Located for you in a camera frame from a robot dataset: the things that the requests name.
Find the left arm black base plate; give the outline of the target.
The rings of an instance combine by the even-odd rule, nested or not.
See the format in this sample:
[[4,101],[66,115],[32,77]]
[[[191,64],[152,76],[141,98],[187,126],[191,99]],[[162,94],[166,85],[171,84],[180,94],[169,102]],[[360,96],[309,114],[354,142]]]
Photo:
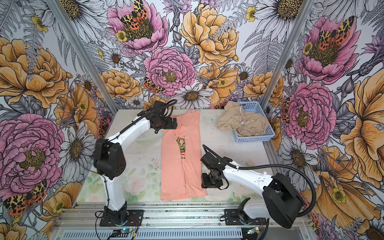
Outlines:
[[103,213],[100,227],[140,227],[142,225],[143,210],[127,210],[125,212],[110,213],[109,209]]

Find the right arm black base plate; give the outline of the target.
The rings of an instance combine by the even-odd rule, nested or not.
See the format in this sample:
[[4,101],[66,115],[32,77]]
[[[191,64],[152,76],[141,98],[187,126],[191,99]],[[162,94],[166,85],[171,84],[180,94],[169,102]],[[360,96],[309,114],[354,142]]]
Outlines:
[[267,224],[267,219],[251,219],[238,209],[224,209],[224,215],[221,216],[220,220],[224,221],[226,226],[265,226]]

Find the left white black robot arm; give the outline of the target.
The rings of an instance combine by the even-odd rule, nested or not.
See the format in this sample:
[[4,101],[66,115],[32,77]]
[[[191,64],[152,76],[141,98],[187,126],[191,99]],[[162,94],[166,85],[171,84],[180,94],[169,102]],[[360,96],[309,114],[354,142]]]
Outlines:
[[122,130],[107,139],[97,140],[94,167],[97,174],[104,179],[107,203],[103,217],[108,224],[123,226],[129,219],[121,178],[127,166],[124,148],[150,129],[155,130],[155,133],[162,129],[175,130],[178,124],[177,119],[172,118],[172,113],[176,103],[177,100],[167,103],[155,101],[150,109],[138,113]]

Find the light blue plastic basket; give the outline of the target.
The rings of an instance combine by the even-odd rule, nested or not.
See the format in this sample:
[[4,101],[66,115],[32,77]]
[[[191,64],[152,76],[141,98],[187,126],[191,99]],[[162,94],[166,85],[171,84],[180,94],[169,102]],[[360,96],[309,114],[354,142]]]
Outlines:
[[261,105],[256,102],[237,102],[240,106],[240,128],[232,131],[236,143],[267,142],[275,136]]

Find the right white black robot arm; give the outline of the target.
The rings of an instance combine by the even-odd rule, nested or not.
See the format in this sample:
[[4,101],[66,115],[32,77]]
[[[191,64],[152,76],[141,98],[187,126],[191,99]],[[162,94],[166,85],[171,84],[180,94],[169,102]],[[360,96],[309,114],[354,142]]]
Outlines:
[[203,189],[225,190],[230,183],[238,183],[261,196],[260,199],[247,197],[235,211],[226,213],[227,225],[262,225],[272,219],[290,229],[299,217],[304,201],[283,174],[259,173],[210,152],[202,156],[201,162],[209,170],[202,174]]

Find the peach graphic t-shirt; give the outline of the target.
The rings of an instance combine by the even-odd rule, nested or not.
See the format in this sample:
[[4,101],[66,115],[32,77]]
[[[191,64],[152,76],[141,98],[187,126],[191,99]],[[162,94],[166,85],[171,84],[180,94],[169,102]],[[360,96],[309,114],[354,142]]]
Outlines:
[[189,110],[175,116],[177,128],[165,130],[161,150],[161,200],[204,197],[200,112]]

